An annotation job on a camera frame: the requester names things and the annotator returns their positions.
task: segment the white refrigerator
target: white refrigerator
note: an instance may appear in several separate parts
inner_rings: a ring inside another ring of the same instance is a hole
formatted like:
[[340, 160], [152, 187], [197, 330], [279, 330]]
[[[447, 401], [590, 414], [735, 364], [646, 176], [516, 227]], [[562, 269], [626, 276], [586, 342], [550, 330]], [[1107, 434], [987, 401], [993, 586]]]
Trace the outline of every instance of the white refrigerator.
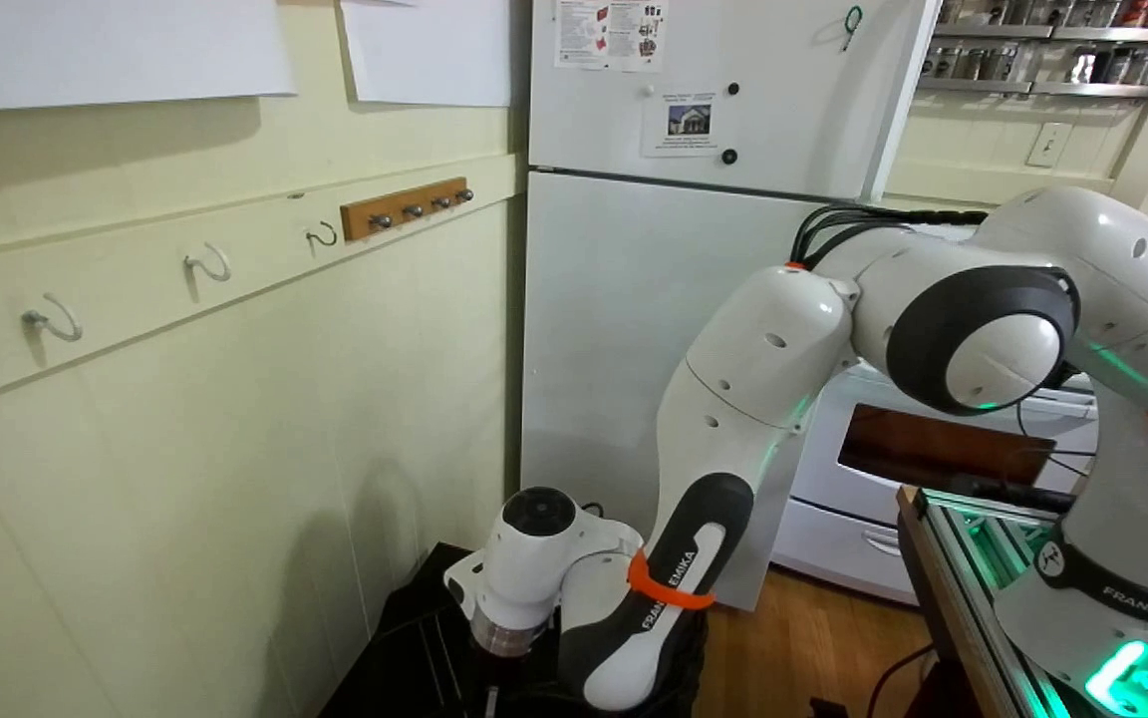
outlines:
[[[937, 0], [534, 0], [524, 487], [654, 530], [654, 418], [820, 200], [881, 196]], [[785, 446], [716, 600], [755, 607]]]

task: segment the metal hook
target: metal hook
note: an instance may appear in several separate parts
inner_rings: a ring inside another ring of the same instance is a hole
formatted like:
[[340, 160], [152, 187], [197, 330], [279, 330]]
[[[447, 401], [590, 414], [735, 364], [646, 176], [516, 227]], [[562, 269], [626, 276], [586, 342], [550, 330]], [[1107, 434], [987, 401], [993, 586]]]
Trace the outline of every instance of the metal hook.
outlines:
[[53, 317], [43, 317], [43, 310], [25, 310], [20, 325], [25, 325], [29, 330], [48, 330], [48, 336], [56, 336], [56, 338], [65, 338], [65, 342], [82, 338], [82, 325], [73, 317], [73, 309], [61, 304], [53, 290], [43, 290], [43, 301], [65, 317], [65, 328], [53, 325]]
[[396, 227], [391, 215], [371, 215], [371, 232], [385, 232], [385, 227]]
[[231, 263], [229, 263], [229, 257], [215, 247], [215, 245], [205, 245], [206, 247], [206, 257], [215, 260], [215, 263], [206, 263], [205, 257], [183, 257], [183, 271], [190, 276], [190, 271], [205, 271], [205, 276], [211, 276], [215, 285], [229, 285], [231, 279]]
[[324, 247], [334, 247], [340, 245], [340, 227], [334, 223], [324, 223], [330, 232], [330, 239], [324, 239], [320, 232], [303, 232], [307, 245], [324, 245]]

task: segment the cream wall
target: cream wall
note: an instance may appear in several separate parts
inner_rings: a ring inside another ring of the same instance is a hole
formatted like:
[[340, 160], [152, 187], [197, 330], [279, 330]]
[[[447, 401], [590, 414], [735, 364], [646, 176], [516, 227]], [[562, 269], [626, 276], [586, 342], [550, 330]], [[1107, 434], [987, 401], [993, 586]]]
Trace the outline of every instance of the cream wall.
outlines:
[[[296, 95], [0, 112], [0, 715], [314, 715], [497, 513], [516, 112], [364, 112], [334, 6], [279, 13]], [[307, 245], [447, 176], [466, 209]], [[20, 328], [43, 290], [80, 342]]]
[[[1032, 169], [1044, 123], [1067, 123], [1074, 138], [1052, 169]], [[1148, 104], [916, 95], [888, 203], [993, 209], [1048, 185], [1148, 209]]]

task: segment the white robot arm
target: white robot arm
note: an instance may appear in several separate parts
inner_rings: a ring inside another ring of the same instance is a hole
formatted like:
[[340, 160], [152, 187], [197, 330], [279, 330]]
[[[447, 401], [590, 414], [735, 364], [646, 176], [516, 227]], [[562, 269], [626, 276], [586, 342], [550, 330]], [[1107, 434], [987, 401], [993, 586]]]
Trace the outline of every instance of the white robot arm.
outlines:
[[650, 542], [559, 490], [520, 494], [488, 551], [447, 571], [480, 648], [525, 655], [562, 607], [570, 685], [597, 709], [650, 699], [747, 530], [772, 446], [850, 356], [955, 414], [1022, 404], [1064, 360], [1086, 369], [1103, 390], [1103, 453], [1048, 542], [1075, 571], [1039, 563], [999, 600], [999, 624], [1080, 692], [1116, 651], [1148, 648], [1148, 219], [1090, 192], [1015, 200], [969, 245], [874, 227], [817, 253], [812, 271], [755, 276], [658, 409]]

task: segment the floor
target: floor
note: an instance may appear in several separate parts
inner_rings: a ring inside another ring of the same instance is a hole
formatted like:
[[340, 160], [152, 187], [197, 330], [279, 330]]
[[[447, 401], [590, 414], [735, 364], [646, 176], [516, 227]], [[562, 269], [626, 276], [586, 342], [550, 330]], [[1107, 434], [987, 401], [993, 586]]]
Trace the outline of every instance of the floor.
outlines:
[[[916, 611], [769, 571], [755, 616], [710, 616], [694, 718], [865, 718], [881, 676], [922, 648]], [[874, 715], [901, 718], [929, 663], [898, 671]]]

